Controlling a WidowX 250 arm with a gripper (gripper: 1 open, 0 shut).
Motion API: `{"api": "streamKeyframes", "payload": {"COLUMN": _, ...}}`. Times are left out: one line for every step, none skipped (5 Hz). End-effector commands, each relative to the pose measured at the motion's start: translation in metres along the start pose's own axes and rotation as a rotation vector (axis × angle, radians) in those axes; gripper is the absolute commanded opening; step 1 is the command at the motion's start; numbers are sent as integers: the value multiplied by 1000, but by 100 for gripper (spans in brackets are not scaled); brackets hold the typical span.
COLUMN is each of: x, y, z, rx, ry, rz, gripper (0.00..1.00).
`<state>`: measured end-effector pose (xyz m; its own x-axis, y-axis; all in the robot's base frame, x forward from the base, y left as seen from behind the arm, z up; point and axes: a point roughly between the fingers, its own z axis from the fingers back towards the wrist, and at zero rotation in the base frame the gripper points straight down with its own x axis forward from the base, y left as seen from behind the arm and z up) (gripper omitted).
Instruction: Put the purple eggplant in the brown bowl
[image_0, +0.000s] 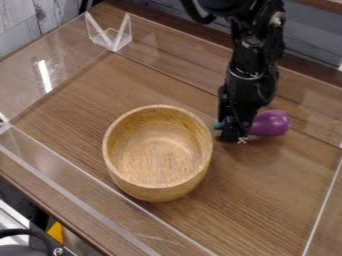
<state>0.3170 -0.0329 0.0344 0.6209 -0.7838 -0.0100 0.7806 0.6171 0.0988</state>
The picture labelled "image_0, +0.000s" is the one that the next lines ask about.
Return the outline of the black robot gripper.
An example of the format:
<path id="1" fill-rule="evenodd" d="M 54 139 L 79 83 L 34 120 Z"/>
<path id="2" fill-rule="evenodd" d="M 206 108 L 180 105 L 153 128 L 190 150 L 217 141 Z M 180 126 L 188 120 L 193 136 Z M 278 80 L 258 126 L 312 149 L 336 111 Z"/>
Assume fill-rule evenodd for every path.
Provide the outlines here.
<path id="1" fill-rule="evenodd" d="M 249 73 L 229 65 L 225 84 L 218 90 L 218 122 L 224 125 L 221 139 L 225 142 L 248 143 L 258 111 L 276 97 L 278 79 L 274 64 L 268 65 L 261 73 Z"/>

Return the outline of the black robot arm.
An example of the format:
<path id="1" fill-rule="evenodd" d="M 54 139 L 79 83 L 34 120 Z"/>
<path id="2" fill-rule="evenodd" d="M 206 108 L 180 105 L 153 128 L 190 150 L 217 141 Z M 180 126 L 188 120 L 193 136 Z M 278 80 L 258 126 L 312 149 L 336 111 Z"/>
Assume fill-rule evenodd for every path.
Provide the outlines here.
<path id="1" fill-rule="evenodd" d="M 282 0 L 181 0 L 193 20 L 204 25 L 224 18 L 232 22 L 234 50 L 225 84 L 220 87 L 221 139 L 248 139 L 260 109 L 277 93 L 278 60 L 285 52 L 286 23 Z"/>

